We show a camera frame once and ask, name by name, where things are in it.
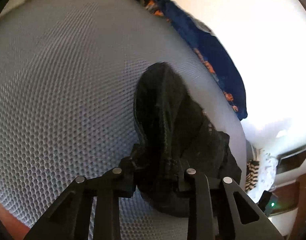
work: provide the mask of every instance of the bright light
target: bright light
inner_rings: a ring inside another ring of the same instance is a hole
[[[276,138],[280,138],[280,137],[285,136],[285,135],[287,135],[286,130],[282,130],[282,131],[279,131],[279,132],[278,132]]]

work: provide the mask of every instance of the white wall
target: white wall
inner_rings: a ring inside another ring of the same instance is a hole
[[[279,185],[288,182],[290,180],[298,178],[299,176],[305,173],[306,173],[306,159],[299,168],[291,171],[286,171],[281,174],[277,174],[274,180],[274,184]]]
[[[280,232],[282,236],[287,236],[292,231],[296,214],[297,214],[297,208],[280,215],[269,217],[269,220],[277,228],[277,230]]]
[[[247,139],[274,155],[305,144],[306,12],[300,2],[174,1],[213,29],[239,70]]]

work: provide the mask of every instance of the orange print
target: orange print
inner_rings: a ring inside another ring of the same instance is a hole
[[[224,93],[224,95],[225,95],[227,101],[233,101],[233,96],[232,96],[232,94],[228,94],[228,93],[226,93],[226,92],[223,92],[223,93]]]
[[[157,15],[157,16],[164,16],[164,14],[161,12],[161,11],[156,11],[155,13],[154,13],[154,15]]]
[[[207,69],[208,69],[211,73],[214,73],[214,74],[215,74],[215,71],[214,71],[212,65],[211,65],[208,61],[206,61],[204,64],[205,64],[205,66],[207,67]]]
[[[148,9],[150,6],[153,6],[153,5],[155,5],[154,1],[150,0],[148,4],[145,6],[145,8]]]

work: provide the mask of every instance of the navy blue fabric with orange print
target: navy blue fabric with orange print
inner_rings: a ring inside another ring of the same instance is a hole
[[[211,73],[239,120],[247,117],[243,80],[232,59],[202,22],[178,8],[171,0],[136,0],[150,13],[165,17],[195,51]]]

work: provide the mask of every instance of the black cloth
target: black cloth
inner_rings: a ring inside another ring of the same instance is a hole
[[[142,197],[157,210],[189,215],[189,201],[175,193],[179,175],[189,167],[208,177],[230,176],[240,182],[229,135],[215,130],[168,64],[156,63],[141,76],[134,120],[140,140],[132,152],[136,183]]]

